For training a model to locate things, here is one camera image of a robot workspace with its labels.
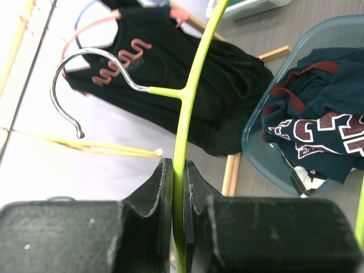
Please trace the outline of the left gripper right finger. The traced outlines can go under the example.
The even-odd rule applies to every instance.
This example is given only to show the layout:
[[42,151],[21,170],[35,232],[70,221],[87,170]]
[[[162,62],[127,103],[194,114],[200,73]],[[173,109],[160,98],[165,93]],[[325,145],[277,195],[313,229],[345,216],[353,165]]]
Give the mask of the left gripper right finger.
[[225,197],[184,168],[187,272],[356,272],[362,252],[325,199]]

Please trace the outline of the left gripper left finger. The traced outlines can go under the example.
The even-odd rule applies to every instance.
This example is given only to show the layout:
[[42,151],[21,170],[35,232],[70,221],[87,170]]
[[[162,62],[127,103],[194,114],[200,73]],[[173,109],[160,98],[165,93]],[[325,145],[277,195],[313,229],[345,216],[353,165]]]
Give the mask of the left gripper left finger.
[[168,272],[173,166],[163,158],[121,201],[13,202],[1,210],[2,272]]

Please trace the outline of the green plastic hanger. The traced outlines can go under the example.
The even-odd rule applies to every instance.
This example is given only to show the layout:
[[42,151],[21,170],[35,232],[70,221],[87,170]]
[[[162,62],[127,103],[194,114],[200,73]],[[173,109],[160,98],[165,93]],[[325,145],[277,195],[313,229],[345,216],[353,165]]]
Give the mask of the green plastic hanger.
[[46,199],[47,201],[76,201],[75,198],[70,196],[53,196]]

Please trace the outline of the yellow plastic hanger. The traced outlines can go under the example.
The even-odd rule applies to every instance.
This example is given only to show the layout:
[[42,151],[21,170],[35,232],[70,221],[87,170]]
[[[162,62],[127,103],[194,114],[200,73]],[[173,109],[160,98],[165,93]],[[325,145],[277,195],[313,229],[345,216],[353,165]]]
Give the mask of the yellow plastic hanger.
[[50,136],[40,136],[32,133],[26,133],[19,130],[11,130],[12,132],[21,133],[24,135],[32,136],[34,138],[65,146],[74,150],[88,152],[93,154],[102,155],[117,155],[117,156],[137,156],[146,158],[161,158],[163,150],[161,148],[155,151],[147,151],[139,148],[132,148],[127,146],[122,146],[119,144],[106,144],[97,142],[88,142],[80,140],[67,140],[61,138],[54,138]]

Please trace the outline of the neon yellow hanger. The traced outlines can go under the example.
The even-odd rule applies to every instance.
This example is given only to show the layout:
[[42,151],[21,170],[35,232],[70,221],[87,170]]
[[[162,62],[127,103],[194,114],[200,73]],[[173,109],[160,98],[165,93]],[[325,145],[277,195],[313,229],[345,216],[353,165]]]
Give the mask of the neon yellow hanger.
[[120,70],[127,84],[138,92],[157,94],[165,97],[177,98],[181,101],[179,123],[177,126],[176,147],[173,165],[173,192],[172,192],[172,213],[171,213],[171,240],[170,244],[175,245],[176,271],[186,271],[186,247],[184,231],[184,168],[187,162],[185,158],[187,146],[187,134],[189,130],[192,106],[195,100],[197,84],[200,78],[202,66],[204,64],[213,34],[226,8],[226,1],[219,1],[209,19],[207,27],[198,45],[191,71],[188,76],[186,86],[182,89],[147,87],[136,84],[123,67],[117,57],[97,48],[83,48],[76,52],[77,56],[94,54],[109,59]]

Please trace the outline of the navy tank top maroon trim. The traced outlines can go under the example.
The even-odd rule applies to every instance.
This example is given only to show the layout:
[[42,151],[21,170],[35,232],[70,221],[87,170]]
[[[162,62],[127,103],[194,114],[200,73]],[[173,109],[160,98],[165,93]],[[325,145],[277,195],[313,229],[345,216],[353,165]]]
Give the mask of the navy tank top maroon trim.
[[363,49],[319,48],[275,84],[264,140],[292,164],[343,183],[363,169]]

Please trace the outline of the black dress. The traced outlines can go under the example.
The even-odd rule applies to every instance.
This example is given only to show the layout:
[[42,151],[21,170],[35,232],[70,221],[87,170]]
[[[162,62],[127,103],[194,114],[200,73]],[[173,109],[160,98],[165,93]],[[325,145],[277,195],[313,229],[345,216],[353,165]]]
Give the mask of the black dress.
[[[137,1],[106,1],[121,13],[106,51],[118,57],[132,80],[143,86],[181,89],[199,45],[170,16],[169,7],[142,7]],[[134,91],[108,59],[87,54],[88,69],[67,72],[72,89],[90,93],[175,133],[181,102]],[[241,151],[241,135],[273,75],[258,58],[212,40],[193,104],[188,141],[212,156]]]

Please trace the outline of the pink hanger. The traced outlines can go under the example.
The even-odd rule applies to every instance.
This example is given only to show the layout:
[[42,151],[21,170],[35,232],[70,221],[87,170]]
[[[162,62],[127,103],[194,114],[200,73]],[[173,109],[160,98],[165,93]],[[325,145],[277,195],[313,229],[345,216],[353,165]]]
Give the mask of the pink hanger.
[[[197,39],[176,28],[169,7],[120,9],[118,31],[104,50],[119,58],[130,77],[139,85],[183,87],[196,52]],[[66,80],[78,90],[110,85],[128,88],[113,62],[87,54],[88,69],[67,72]]]

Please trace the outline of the black white striped tank top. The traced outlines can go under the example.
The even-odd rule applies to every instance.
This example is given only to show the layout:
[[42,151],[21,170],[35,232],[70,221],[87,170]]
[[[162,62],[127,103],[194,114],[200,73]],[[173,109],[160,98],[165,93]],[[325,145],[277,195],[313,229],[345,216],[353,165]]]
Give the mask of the black white striped tank top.
[[292,168],[290,179],[299,197],[307,198],[313,195],[328,180],[326,176],[315,170],[308,171],[301,166],[291,163],[284,154],[282,154],[282,157]]

